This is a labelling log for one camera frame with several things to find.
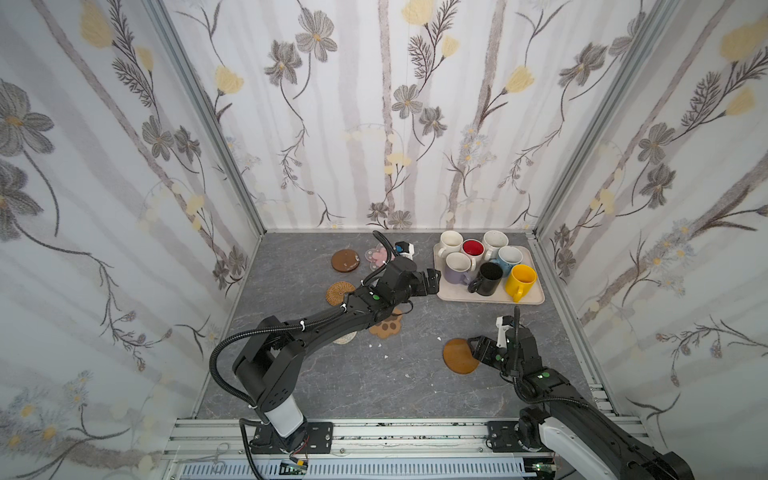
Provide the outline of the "pink flower coaster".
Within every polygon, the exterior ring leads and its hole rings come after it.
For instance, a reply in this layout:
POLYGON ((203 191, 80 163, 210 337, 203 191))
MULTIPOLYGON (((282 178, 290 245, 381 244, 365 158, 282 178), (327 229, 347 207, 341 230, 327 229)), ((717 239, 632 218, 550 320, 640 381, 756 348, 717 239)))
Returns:
POLYGON ((384 246, 377 246, 365 252, 365 259, 369 264, 370 270, 375 271, 388 262, 389 253, 384 246))

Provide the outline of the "brown paw print coaster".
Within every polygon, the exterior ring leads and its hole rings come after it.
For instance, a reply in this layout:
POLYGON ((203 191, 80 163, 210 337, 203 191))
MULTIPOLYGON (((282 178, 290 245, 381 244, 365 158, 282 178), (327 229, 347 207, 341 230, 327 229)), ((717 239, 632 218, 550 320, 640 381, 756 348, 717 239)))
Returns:
POLYGON ((395 308, 392 314, 368 329, 368 331, 381 340, 397 335, 402 330, 403 312, 395 308))

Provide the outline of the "dark brown round coaster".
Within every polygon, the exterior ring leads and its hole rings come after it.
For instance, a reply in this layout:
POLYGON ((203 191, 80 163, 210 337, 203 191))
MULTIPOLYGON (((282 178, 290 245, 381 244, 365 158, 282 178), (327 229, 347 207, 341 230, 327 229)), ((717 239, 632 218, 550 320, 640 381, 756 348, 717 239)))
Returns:
POLYGON ((341 273, 349 273, 360 265, 359 254, 353 249, 336 251, 331 257, 331 267, 341 273))

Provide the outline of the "rattan woven round coaster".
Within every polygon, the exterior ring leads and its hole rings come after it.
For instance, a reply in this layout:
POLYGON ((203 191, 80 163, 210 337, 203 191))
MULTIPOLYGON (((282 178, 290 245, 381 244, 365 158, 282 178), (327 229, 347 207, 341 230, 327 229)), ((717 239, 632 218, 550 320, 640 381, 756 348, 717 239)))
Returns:
POLYGON ((346 281, 332 284, 326 291, 325 298, 329 305, 339 306, 345 301, 347 294, 356 290, 356 286, 346 281))

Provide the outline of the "woven multicolour round coaster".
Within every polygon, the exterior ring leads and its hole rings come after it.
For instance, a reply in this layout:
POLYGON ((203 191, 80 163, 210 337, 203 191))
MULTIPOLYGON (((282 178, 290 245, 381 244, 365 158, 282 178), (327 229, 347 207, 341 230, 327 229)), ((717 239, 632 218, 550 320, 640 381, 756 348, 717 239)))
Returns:
POLYGON ((346 335, 343 335, 343 336, 337 338, 334 341, 334 344, 346 345, 346 344, 350 343, 355 337, 356 337, 356 332, 351 332, 351 333, 348 333, 346 335))

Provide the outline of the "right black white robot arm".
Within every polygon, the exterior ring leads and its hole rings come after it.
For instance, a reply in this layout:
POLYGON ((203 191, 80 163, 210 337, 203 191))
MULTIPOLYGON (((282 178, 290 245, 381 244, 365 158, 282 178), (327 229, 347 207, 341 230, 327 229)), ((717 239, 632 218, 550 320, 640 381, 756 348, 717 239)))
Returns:
POLYGON ((692 479, 687 462, 636 439, 590 404, 557 370, 544 365, 535 337, 517 321, 502 338, 468 340, 474 359, 499 372, 526 407, 509 434, 491 432, 490 444, 529 452, 549 450, 587 479, 692 479))

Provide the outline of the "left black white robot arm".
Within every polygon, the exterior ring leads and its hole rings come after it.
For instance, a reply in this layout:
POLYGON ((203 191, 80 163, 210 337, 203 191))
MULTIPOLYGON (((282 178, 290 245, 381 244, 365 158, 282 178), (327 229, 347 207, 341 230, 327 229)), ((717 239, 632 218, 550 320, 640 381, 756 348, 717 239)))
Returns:
POLYGON ((257 328, 223 339, 210 354, 211 379, 257 415, 255 420, 238 420, 246 459, 256 479, 262 474, 253 458, 248 426, 270 427, 276 435, 272 444, 289 455, 309 443, 308 421, 293 396, 305 358, 347 334, 389 318, 396 307, 413 297, 439 292, 440 271, 420 271, 402 249, 409 243, 392 244, 380 231, 373 236, 385 248, 386 260, 345 293, 339 305, 288 323, 267 317, 257 328))

